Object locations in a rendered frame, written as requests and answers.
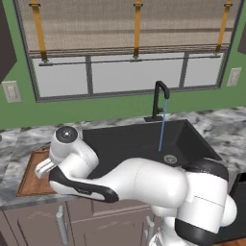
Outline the brown wooden cutting board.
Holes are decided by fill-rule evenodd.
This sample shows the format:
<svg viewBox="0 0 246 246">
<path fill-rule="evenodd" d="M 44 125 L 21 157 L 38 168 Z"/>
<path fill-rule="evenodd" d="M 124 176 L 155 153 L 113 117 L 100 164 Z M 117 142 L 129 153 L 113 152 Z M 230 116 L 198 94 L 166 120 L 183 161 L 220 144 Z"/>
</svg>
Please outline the brown wooden cutting board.
<svg viewBox="0 0 246 246">
<path fill-rule="evenodd" d="M 48 156 L 49 148 L 47 146 L 42 146 L 32 153 L 16 193 L 18 197 L 55 194 L 48 183 L 48 177 L 39 179 L 35 175 L 37 165 L 46 160 Z"/>
</svg>

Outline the dark brown wall cupboard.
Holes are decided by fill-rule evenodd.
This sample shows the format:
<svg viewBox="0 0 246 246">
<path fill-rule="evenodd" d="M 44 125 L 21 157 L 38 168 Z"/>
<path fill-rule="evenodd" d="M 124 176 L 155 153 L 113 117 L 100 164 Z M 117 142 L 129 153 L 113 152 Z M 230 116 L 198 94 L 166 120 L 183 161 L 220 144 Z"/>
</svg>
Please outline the dark brown wall cupboard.
<svg viewBox="0 0 246 246">
<path fill-rule="evenodd" d="M 3 1 L 0 0 L 0 84 L 17 62 Z"/>
<path fill-rule="evenodd" d="M 246 27 L 244 28 L 244 31 L 242 33 L 242 37 L 241 37 L 237 51 L 241 54 L 246 55 Z"/>
</svg>

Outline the beige woven window blind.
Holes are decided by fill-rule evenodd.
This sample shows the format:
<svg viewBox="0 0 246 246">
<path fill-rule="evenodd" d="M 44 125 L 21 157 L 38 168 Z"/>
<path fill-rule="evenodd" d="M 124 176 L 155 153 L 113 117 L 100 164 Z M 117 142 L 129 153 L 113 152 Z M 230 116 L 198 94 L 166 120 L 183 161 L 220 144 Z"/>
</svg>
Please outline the beige woven window blind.
<svg viewBox="0 0 246 246">
<path fill-rule="evenodd" d="M 241 0 L 37 0 L 48 58 L 132 54 L 135 1 L 139 52 L 214 50 L 225 4 L 232 2 L 222 48 L 231 42 Z"/>
</svg>

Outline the blue water stream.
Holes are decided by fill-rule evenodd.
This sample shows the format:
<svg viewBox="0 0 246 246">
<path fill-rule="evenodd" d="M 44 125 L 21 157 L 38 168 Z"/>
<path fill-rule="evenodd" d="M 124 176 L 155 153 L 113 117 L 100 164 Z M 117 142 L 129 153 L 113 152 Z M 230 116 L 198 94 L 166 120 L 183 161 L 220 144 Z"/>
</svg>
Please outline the blue water stream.
<svg viewBox="0 0 246 246">
<path fill-rule="evenodd" d="M 160 131 L 159 152 L 161 151 L 162 142 L 163 142 L 163 131 L 164 131 L 164 125 L 165 125 L 165 115 L 166 115 L 166 109 L 167 109 L 167 101 L 168 101 L 168 99 L 165 99 L 165 103 L 164 103 L 164 106 L 163 106 L 163 116 L 162 116 L 161 131 Z"/>
</svg>

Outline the grey brown cabinet door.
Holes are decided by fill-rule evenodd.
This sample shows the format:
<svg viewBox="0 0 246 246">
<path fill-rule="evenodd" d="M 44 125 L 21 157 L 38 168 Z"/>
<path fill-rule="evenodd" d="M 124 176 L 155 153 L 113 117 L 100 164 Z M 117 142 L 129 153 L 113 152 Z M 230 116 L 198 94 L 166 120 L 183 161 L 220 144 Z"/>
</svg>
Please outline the grey brown cabinet door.
<svg viewBox="0 0 246 246">
<path fill-rule="evenodd" d="M 57 213 L 63 206 L 68 243 L 62 243 Z M 66 202 L 4 210 L 19 246 L 75 246 Z"/>
<path fill-rule="evenodd" d="M 113 204 L 77 198 L 67 203 L 75 246 L 146 246 L 146 217 L 160 218 L 141 202 L 125 200 Z"/>
</svg>

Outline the white wall outlet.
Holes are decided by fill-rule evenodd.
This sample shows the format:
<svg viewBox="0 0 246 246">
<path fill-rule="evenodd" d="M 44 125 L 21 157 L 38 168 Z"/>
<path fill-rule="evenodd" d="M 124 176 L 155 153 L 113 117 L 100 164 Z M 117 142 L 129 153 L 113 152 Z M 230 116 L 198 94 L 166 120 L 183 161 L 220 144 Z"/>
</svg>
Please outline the white wall outlet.
<svg viewBox="0 0 246 246">
<path fill-rule="evenodd" d="M 232 68 L 227 82 L 227 86 L 236 86 L 241 73 L 241 67 Z"/>
<path fill-rule="evenodd" d="M 21 96 L 17 81 L 7 81 L 2 83 L 6 99 L 9 103 L 21 103 Z"/>
</svg>

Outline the black sink basin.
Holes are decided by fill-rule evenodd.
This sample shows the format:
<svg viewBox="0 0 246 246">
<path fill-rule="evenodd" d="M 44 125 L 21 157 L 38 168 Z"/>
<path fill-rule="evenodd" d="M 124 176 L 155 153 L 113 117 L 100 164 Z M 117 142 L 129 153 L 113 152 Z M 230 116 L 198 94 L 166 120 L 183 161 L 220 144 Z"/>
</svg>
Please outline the black sink basin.
<svg viewBox="0 0 246 246">
<path fill-rule="evenodd" d="M 96 152 L 99 159 L 98 166 L 88 177 L 101 178 L 129 158 L 145 158 L 174 167 L 200 158 L 221 160 L 186 119 L 165 122 L 159 152 L 160 131 L 160 122 L 83 130 L 83 141 Z M 166 163 L 163 159 L 166 155 L 175 156 L 177 162 Z"/>
</svg>

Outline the grey sink drain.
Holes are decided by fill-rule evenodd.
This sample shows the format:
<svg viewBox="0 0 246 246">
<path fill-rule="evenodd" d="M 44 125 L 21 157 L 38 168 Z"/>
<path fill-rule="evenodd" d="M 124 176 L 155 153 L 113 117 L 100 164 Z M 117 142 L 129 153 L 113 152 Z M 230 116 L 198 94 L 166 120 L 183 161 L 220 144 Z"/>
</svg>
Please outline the grey sink drain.
<svg viewBox="0 0 246 246">
<path fill-rule="evenodd" d="M 177 162 L 177 158 L 173 155 L 166 155 L 163 159 L 166 163 L 169 164 L 174 164 Z"/>
</svg>

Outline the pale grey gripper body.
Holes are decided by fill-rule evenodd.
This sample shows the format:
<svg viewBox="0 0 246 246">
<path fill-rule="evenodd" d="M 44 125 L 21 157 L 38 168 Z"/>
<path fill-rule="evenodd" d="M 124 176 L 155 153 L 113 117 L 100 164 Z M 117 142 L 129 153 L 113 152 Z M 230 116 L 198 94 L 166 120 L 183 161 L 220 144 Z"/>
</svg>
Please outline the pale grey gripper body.
<svg viewBox="0 0 246 246">
<path fill-rule="evenodd" d="M 41 179 L 45 177 L 56 165 L 50 160 L 46 159 L 40 162 L 35 168 L 36 176 Z"/>
</svg>

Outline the grey framed window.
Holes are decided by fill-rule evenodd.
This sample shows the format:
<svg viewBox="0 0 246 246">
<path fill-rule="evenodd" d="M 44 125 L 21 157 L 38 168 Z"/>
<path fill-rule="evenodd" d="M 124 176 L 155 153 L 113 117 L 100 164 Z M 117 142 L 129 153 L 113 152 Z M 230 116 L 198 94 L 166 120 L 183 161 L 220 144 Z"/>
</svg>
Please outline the grey framed window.
<svg viewBox="0 0 246 246">
<path fill-rule="evenodd" d="M 37 98 L 44 101 L 145 94 L 153 91 L 156 81 L 162 81 L 173 90 L 219 87 L 243 5 L 241 0 L 227 49 L 222 48 L 222 42 L 231 1 L 225 4 L 214 50 L 148 54 L 139 52 L 142 3 L 135 1 L 135 47 L 132 54 L 48 58 L 37 0 L 13 1 L 24 37 L 31 79 Z"/>
</svg>

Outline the black sink faucet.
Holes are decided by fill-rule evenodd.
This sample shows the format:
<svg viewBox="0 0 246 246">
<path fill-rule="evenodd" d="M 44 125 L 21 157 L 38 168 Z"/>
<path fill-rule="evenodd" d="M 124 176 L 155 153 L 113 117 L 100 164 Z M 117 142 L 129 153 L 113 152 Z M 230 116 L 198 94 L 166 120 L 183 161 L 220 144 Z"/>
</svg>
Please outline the black sink faucet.
<svg viewBox="0 0 246 246">
<path fill-rule="evenodd" d="M 170 97 L 169 88 L 162 81 L 156 81 L 152 115 L 144 118 L 146 122 L 162 121 L 163 119 L 162 116 L 159 116 L 160 112 L 164 112 L 164 109 L 161 109 L 159 107 L 160 90 L 163 91 L 163 96 L 165 100 L 168 100 Z"/>
</svg>

